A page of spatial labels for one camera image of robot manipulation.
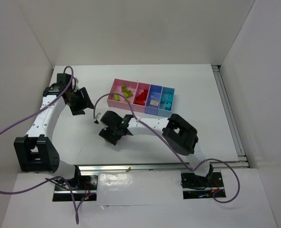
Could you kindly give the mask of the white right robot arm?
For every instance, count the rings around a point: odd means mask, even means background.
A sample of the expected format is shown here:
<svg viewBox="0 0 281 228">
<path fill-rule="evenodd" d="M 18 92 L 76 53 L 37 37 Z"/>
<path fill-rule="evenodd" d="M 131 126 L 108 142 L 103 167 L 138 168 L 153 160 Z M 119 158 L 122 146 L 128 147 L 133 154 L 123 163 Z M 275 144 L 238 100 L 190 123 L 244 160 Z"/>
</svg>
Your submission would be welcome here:
<svg viewBox="0 0 281 228">
<path fill-rule="evenodd" d="M 107 111 L 95 122 L 103 124 L 99 135 L 112 145 L 116 145 L 124 136 L 159 136 L 176 155 L 186 157 L 195 176 L 210 182 L 214 168 L 201 150 L 197 130 L 180 115 L 172 114 L 168 118 L 141 118 L 127 114 L 120 117 L 113 111 Z"/>
</svg>

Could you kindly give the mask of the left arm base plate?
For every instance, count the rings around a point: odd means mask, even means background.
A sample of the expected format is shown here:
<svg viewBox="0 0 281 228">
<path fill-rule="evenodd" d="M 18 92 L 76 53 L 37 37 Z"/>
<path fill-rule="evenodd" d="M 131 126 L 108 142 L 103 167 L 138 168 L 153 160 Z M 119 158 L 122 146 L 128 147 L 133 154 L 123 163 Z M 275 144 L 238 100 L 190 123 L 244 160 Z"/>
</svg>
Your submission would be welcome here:
<svg viewBox="0 0 281 228">
<path fill-rule="evenodd" d="M 75 201 L 96 201 L 97 200 L 97 184 L 98 175 L 81 175 L 67 180 L 72 188 Z M 71 192 L 64 180 L 54 180 L 53 202 L 69 202 L 72 201 Z"/>
</svg>

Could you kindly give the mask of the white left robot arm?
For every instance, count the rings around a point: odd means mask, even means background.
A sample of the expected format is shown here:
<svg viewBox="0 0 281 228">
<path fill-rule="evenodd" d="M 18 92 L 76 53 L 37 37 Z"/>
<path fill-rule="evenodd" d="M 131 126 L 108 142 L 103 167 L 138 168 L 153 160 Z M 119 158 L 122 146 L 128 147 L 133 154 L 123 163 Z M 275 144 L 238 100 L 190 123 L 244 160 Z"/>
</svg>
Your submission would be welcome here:
<svg viewBox="0 0 281 228">
<path fill-rule="evenodd" d="M 72 74 L 59 73 L 56 82 L 45 88 L 40 113 L 26 134 L 14 140 L 14 148 L 23 172 L 61 176 L 76 189 L 81 184 L 79 168 L 62 161 L 52 143 L 56 123 L 65 107 L 78 116 L 94 105 L 86 88 L 79 88 Z"/>
</svg>

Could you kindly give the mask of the green lego brick from stack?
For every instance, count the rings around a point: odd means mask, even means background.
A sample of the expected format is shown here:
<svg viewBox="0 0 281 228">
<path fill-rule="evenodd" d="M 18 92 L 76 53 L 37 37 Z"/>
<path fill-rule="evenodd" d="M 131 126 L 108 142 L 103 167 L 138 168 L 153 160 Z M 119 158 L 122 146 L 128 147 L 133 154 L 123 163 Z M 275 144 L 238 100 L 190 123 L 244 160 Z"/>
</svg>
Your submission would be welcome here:
<svg viewBox="0 0 281 228">
<path fill-rule="evenodd" d="M 113 97 L 115 101 L 120 101 L 120 96 L 116 92 L 114 92 Z"/>
</svg>

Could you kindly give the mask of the green lego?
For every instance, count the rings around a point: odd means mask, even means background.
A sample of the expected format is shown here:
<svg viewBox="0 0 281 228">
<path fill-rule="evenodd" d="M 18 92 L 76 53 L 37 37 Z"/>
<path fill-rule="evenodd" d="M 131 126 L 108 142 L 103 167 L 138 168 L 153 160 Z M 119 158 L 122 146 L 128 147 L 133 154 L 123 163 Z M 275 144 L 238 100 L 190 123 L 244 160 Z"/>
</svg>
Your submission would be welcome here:
<svg viewBox="0 0 281 228">
<path fill-rule="evenodd" d="M 129 91 L 124 92 L 124 96 L 125 96 L 125 98 L 129 98 L 129 97 L 133 96 L 133 93 L 131 90 L 129 90 Z"/>
</svg>

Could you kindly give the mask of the red lego brick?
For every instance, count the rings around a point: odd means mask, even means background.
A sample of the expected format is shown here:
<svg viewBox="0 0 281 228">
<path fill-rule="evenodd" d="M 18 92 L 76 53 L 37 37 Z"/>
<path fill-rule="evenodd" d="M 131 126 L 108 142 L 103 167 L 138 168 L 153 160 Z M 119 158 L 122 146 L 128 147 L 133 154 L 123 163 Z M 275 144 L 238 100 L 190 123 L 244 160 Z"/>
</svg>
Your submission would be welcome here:
<svg viewBox="0 0 281 228">
<path fill-rule="evenodd" d="M 142 106 L 145 106 L 146 104 L 146 99 L 147 99 L 147 96 L 148 96 L 148 90 L 143 90 L 135 99 L 134 103 L 136 105 L 142 105 Z"/>
</svg>

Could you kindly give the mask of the white tan lego plate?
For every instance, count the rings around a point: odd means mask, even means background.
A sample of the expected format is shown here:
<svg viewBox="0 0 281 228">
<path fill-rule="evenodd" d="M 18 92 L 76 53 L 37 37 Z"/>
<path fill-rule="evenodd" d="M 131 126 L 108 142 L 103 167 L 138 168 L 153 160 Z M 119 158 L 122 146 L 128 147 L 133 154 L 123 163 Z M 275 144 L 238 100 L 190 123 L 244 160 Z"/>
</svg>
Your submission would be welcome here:
<svg viewBox="0 0 281 228">
<path fill-rule="evenodd" d="M 150 101 L 150 105 L 151 105 L 151 106 L 158 107 L 158 106 L 159 106 L 159 101 L 151 100 L 151 101 Z"/>
</svg>

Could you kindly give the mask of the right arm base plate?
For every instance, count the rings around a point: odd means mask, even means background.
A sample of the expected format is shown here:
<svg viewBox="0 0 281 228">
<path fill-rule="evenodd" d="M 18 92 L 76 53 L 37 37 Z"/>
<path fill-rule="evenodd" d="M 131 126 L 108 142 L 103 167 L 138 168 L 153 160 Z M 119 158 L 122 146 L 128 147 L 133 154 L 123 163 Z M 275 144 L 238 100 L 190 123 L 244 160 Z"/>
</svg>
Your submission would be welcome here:
<svg viewBox="0 0 281 228">
<path fill-rule="evenodd" d="M 193 173 L 181 173 L 183 199 L 225 198 L 225 188 L 221 172 L 213 172 L 212 179 L 206 182 Z"/>
</svg>

